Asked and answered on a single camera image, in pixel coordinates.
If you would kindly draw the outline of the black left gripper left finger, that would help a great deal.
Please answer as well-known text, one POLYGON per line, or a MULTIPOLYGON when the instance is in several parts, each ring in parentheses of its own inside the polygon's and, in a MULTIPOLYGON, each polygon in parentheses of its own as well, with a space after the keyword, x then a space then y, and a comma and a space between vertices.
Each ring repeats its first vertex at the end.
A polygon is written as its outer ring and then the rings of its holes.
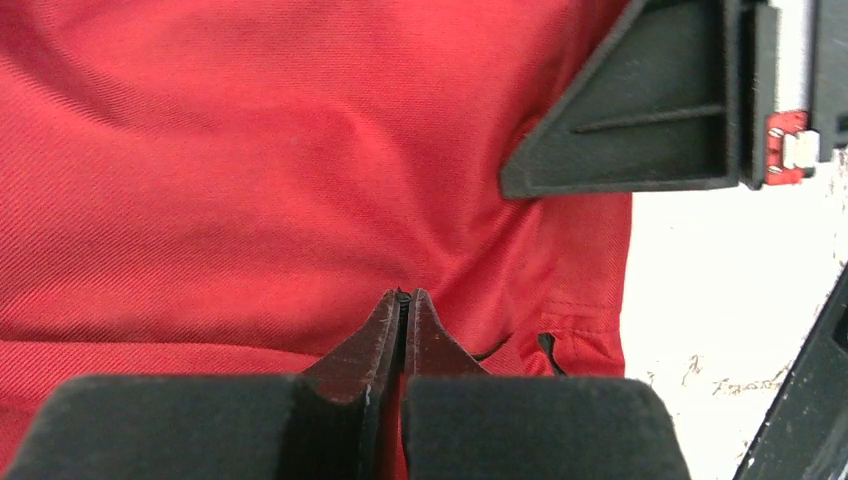
POLYGON ((399 376, 402 292, 385 292, 361 328, 304 371, 299 471, 307 479, 381 479, 399 376))

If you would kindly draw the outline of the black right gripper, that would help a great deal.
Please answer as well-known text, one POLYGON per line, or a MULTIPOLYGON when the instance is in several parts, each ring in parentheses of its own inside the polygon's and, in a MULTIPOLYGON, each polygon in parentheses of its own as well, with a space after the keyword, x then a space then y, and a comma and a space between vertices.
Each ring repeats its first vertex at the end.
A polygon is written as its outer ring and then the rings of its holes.
MULTIPOLYGON (((740 177, 741 5, 633 1, 500 173, 507 198, 726 188, 740 177)), ((746 1, 742 180, 847 157, 847 4, 746 1)))

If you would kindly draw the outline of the red student backpack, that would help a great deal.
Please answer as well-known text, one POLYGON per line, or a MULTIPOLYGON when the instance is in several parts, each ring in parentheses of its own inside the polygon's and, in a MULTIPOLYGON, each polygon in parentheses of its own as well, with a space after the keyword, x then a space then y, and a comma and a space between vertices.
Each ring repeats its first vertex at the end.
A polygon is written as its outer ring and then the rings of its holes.
POLYGON ((427 290, 491 372, 622 376, 627 194, 503 163, 621 1, 5 1, 1 461, 63 380, 288 373, 427 290))

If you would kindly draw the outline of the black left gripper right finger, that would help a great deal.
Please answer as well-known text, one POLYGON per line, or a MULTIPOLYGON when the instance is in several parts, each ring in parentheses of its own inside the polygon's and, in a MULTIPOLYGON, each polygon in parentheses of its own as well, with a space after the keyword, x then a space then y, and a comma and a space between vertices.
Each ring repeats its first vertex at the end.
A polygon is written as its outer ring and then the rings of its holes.
POLYGON ((408 376, 488 375, 442 325, 431 296, 416 289, 405 313, 404 372, 408 376))

